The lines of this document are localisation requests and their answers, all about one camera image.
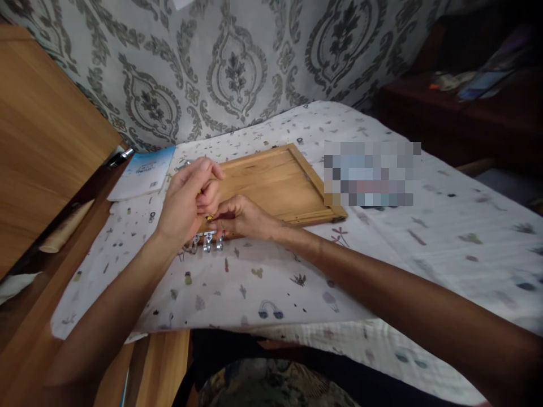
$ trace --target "booklet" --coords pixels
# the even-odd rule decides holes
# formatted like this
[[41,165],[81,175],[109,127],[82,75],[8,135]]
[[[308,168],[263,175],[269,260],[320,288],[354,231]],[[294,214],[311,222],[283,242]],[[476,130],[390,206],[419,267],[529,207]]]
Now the booklet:
[[160,190],[174,151],[175,146],[172,146],[155,153],[134,154],[107,200],[124,201]]

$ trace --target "silver hook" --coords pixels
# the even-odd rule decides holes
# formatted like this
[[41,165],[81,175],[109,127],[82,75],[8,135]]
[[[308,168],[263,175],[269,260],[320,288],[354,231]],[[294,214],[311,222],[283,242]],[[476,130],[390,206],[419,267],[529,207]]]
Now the silver hook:
[[211,252],[211,240],[213,239],[214,234],[215,234],[215,232],[205,232],[204,233],[204,237],[205,237],[204,252],[205,253],[210,253]]
[[192,243],[194,244],[194,246],[192,246],[192,249],[191,249],[192,254],[196,254],[196,252],[198,251],[198,242],[200,241],[200,236],[201,235],[202,234],[200,233],[199,235],[195,235],[192,238]]
[[222,238],[224,236],[225,236],[225,234],[223,233],[221,237],[217,238],[217,250],[219,250],[220,252],[222,252],[222,249],[225,247],[223,242],[222,242]]

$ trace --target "gray patterned wall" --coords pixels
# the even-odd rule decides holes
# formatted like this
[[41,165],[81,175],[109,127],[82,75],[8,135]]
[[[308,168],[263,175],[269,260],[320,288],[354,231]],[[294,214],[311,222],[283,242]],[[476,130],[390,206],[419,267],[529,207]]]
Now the gray patterned wall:
[[140,151],[214,137],[313,100],[362,109],[444,12],[485,0],[4,0]]

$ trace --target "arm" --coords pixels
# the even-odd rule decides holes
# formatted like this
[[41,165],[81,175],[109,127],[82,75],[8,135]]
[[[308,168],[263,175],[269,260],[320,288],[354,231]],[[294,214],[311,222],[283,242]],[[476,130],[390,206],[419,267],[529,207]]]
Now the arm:
[[[130,264],[104,290],[62,344],[44,383],[40,402],[92,404],[100,379],[130,334],[145,304],[183,244],[214,213],[220,199],[217,164],[198,159],[179,171],[166,193],[157,229]],[[94,389],[86,391],[84,384]]]
[[437,284],[280,222],[246,197],[220,204],[214,222],[220,230],[270,240],[302,256],[456,368],[494,406],[527,402],[541,368],[538,336]]

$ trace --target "white patterned bedsheet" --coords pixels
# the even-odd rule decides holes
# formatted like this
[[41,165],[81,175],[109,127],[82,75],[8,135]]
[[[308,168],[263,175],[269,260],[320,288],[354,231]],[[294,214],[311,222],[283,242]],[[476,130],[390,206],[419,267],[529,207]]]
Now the white patterned bedsheet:
[[[207,155],[223,162],[298,138],[298,148],[321,177],[325,140],[405,141],[350,107],[314,102],[231,134],[178,145],[165,186],[187,158]],[[541,217],[424,152],[420,176],[413,206],[346,207],[344,223],[308,229],[541,334]],[[165,189],[111,207],[54,313],[55,336],[68,336],[154,231]],[[451,366],[375,318],[315,267],[270,243],[239,239],[226,242],[223,252],[180,254],[135,335],[210,326],[345,354],[445,400],[471,405],[484,400]]]

